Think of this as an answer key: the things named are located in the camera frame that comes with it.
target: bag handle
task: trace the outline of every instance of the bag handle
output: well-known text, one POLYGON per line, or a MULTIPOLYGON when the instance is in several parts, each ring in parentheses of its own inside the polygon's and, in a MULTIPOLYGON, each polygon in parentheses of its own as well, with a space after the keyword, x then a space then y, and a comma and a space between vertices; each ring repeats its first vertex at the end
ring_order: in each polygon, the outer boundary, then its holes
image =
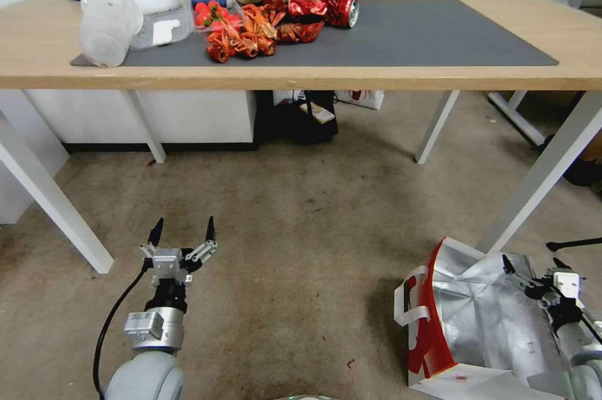
POLYGON ((418 281, 416 283, 416 288, 421 288, 426 280, 427 274, 427 266, 421 265, 419 267, 416 267, 414 270, 408 273, 408 276, 406 276, 406 279, 404 280, 403 284, 401 284, 397 289, 395 289, 393 318, 401 326, 406 326, 411 322, 414 322, 421 318, 425 318, 427 320, 431 319, 431 314, 429 313, 427 306, 417 306, 408 311, 404 311, 403 305, 406 282, 408 282, 410 278, 415 276, 416 280, 418 281), (418 280, 419 276, 422 276, 422 282, 418 280))

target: floor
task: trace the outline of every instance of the floor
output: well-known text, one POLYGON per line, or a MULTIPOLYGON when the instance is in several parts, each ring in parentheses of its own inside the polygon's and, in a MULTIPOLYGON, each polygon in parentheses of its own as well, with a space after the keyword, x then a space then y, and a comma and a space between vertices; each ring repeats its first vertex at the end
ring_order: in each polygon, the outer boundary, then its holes
MULTIPOLYGON (((481 93, 463 93, 416 165, 439 98, 388 93, 380 112, 339 104, 339 135, 311 147, 268 142, 170 154, 163 165, 148 153, 71 157, 57 181, 115 263, 95 274, 37 206, 0 229, 3 392, 95 398, 94 345, 141 266, 138 245, 160 216, 163 244, 198 244, 213 214, 220 250, 187 291, 186 398, 425 398, 406 387, 393 290, 444 235, 475 244, 537 157, 481 93)), ((599 197, 561 181, 507 249, 534 256, 541 272, 546 241, 599 236, 601 217, 599 197)), ((584 301, 598 308, 600 249, 561 255, 588 278, 584 301)), ((149 285, 147 275, 115 316, 104 386, 132 355, 121 328, 149 285)))

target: cooked crayfish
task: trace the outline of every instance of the cooked crayfish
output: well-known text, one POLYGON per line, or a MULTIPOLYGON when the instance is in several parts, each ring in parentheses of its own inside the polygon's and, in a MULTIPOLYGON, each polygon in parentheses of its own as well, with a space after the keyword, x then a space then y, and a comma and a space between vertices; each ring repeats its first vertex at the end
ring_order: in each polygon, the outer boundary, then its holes
POLYGON ((282 24, 287 15, 286 0, 264 0, 264 5, 244 5, 245 20, 237 30, 230 22, 220 21, 211 32, 207 46, 209 56, 220 63, 226 63, 231 56, 241 55, 247 58, 262 55, 274 55, 276 42, 311 43, 324 26, 324 22, 314 24, 282 24))
POLYGON ((263 0, 263 5, 258 7, 261 14, 272 26, 277 26, 288 13, 287 0, 263 0))
POLYGON ((313 24, 282 24, 278 27, 280 43, 311 43, 324 27, 324 21, 313 24))

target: black bag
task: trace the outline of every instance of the black bag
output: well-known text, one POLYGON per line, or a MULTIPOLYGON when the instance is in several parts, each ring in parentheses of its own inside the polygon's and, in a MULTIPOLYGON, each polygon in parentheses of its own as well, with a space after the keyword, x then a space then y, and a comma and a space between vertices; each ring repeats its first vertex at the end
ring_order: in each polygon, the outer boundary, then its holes
POLYGON ((312 90, 305 91, 305 99, 292 103, 273 105, 273 95, 268 103, 267 95, 258 99, 255 132, 261 133, 264 138, 288 137, 294 141, 310 145, 329 142, 339 132, 336 113, 334 112, 334 91, 312 90), (333 120, 324 124, 316 121, 311 107, 311 102, 325 108, 335 115, 333 120), (307 104, 309 113, 300 109, 301 104, 307 104))

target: table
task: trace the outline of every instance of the table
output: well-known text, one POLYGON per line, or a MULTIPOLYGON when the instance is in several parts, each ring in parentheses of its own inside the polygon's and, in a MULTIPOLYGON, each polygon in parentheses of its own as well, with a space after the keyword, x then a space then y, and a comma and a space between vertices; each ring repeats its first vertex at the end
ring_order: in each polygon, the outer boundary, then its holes
MULTIPOLYGON (((158 162, 161 142, 136 90, 443 90, 416 155, 424 163, 460 90, 589 90, 477 248, 499 251, 602 127, 602 21, 552 0, 461 0, 559 61, 557 66, 70 66, 78 4, 26 0, 0 11, 0 88, 123 90, 158 162)), ((112 257, 0 112, 0 160, 100 273, 112 257)))

